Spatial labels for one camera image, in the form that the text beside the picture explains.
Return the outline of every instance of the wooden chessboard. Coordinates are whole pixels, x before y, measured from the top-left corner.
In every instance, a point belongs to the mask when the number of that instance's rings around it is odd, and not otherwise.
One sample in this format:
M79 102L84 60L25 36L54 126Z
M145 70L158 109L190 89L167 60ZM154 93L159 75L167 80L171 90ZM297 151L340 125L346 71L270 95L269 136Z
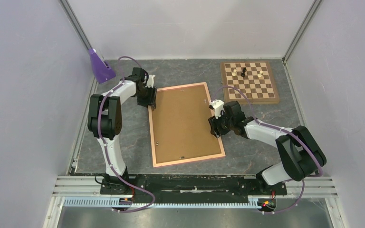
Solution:
M246 68L245 76L241 73ZM221 63L221 77L224 86L232 86L244 93L253 104L277 104L279 94L268 61L229 61ZM239 92L231 88L223 89L224 102L247 103Z

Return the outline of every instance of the black chess piece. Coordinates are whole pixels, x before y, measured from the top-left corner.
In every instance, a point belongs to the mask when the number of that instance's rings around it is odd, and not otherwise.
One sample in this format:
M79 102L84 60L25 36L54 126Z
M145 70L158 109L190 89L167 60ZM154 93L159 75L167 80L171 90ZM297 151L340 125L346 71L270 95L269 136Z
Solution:
M243 68L243 72L240 74L242 77L245 77L245 72L247 72L247 68Z

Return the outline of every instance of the brown surface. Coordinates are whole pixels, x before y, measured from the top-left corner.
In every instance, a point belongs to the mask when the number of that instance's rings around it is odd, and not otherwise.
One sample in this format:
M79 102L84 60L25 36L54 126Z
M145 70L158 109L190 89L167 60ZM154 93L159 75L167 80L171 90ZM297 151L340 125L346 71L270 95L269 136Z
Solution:
M245 77L242 69L246 67ZM280 102L279 93L273 78L272 69L268 61L229 61L221 63L221 77L224 86L232 86L242 91L253 104L277 104ZM231 88L223 89L225 102L238 101L241 104L247 101Z
M157 108L149 109L154 167L225 156L210 133L209 100L206 83L158 89Z

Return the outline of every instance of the wall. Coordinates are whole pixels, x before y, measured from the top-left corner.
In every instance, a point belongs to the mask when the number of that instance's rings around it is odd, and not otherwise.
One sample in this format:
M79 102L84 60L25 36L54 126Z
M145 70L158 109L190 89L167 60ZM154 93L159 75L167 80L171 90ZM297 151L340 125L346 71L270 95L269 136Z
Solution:
M324 1L288 61L350 227L365 227L365 1Z
M0 0L0 227L42 227L91 80L58 1Z
M105 59L283 57L313 0L70 0Z

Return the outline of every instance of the gray floor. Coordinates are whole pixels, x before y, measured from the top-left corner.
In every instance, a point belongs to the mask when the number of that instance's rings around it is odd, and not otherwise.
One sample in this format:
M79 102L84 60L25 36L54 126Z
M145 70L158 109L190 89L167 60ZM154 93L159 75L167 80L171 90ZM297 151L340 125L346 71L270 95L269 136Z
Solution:
M206 82L212 96L221 86L221 61L226 60L142 60L140 63L147 72L156 75L155 85L158 88ZM254 105L256 115L270 124L296 127L300 123L282 62L270 60L269 63L275 77L280 103ZM115 61L110 61L110 65L115 69ZM128 76L136 64L133 61L122 61L121 66L125 76ZM100 84L97 93L110 90L118 83L120 77L118 75L116 79ZM220 93L217 98L223 100L223 94ZM246 115L250 115L247 105L243 105L242 108ZM246 140L230 132L222 137L225 158L154 168L147 109L138 106L136 98L130 98L122 105L122 115L120 144L129 173L255 174L279 162L278 151L272 146ZM93 134L86 131L76 172L104 173L105 169L101 148Z
M278 209L292 199L278 199ZM118 214L110 208L64 207L59 228L332 228L324 199L303 199L297 207L276 215L254 209L147 209Z

